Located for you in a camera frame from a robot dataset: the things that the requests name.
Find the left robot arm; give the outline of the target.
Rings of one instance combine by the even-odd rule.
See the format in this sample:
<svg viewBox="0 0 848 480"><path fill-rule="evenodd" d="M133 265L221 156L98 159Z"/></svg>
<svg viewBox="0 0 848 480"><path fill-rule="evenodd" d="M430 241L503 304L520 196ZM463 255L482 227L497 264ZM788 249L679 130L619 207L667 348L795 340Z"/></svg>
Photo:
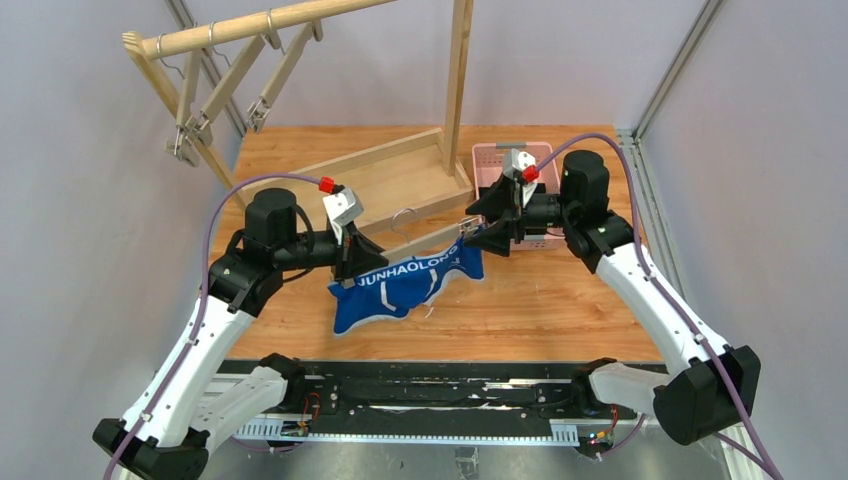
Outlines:
<svg viewBox="0 0 848 480"><path fill-rule="evenodd" d="M347 281L386 265L382 249L356 225L364 209L358 196L339 185L323 193L321 230L292 191L254 195L244 226L202 273L193 311L163 365L122 416L96 426L94 442L109 455L106 478L124 468L143 479L197 479L211 454L254 417L306 406L304 367L278 353L212 402L202 398L234 343L287 280L326 267Z"/></svg>

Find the blue underwear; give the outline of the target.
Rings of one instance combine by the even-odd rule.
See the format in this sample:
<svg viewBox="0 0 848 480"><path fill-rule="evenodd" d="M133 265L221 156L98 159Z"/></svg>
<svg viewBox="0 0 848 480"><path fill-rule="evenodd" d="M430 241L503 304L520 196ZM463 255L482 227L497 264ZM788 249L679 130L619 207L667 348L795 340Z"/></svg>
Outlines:
<svg viewBox="0 0 848 480"><path fill-rule="evenodd" d="M419 306L430 306L457 278L485 278L483 251L458 240L445 250L411 256L343 283L328 291L336 300L333 333L347 334L381 320L403 320Z"/></svg>

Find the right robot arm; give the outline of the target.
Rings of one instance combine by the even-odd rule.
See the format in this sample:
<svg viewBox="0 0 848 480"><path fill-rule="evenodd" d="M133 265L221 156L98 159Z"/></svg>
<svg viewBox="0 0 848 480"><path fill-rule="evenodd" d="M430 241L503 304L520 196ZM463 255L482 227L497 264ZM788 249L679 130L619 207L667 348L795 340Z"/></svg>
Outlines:
<svg viewBox="0 0 848 480"><path fill-rule="evenodd" d="M602 157L565 155L559 190L540 181L535 159L511 149L498 178L467 208L484 220L470 246L507 257L529 230L559 229L571 253L629 307L657 347L665 373L601 358L573 377L575 404L585 414L625 407L655 418L676 443L690 445L753 410L761 362L707 326L658 271L636 230L609 207L609 170Z"/></svg>

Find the beige hanger with blue underwear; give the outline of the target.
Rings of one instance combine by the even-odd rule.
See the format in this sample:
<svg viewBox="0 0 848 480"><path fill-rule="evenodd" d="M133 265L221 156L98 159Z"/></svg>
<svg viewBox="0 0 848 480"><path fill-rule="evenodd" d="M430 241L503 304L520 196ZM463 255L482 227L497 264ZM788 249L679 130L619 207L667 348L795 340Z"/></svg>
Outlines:
<svg viewBox="0 0 848 480"><path fill-rule="evenodd" d="M409 259L414 257L417 254L424 252L430 248L437 246L438 244L444 242L453 242L457 239L462 241L466 235L473 232L479 226L479 222L474 219L465 219L460 221L459 223L452 224L448 227L444 227L440 230L436 230L434 232L428 233L424 236L420 236L412 239L411 241L407 241L406 243L392 247L389 249L385 249L379 244L377 244L374 240L365 235L353 222L346 225L344 228L356 228L363 235L369 238L371 241L379 245L384 249L383 255L389 260L389 265L396 264L403 259ZM355 283L355 279L348 280L345 282L338 282L345 287L350 287Z"/></svg>

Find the beige hanger with black underwear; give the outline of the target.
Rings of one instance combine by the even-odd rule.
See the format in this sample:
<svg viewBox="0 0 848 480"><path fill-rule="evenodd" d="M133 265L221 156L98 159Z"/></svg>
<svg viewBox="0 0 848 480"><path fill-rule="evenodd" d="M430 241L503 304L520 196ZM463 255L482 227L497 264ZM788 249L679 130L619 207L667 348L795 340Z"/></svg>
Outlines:
<svg viewBox="0 0 848 480"><path fill-rule="evenodd" d="M260 133L263 130L270 110L276 103L285 83L299 62L306 45L310 40L320 42L323 36L323 26L320 19L304 23L287 47L283 47L280 43L276 30L269 34L270 45L282 52L282 58L273 70L257 100L248 108L248 126L254 133Z"/></svg>

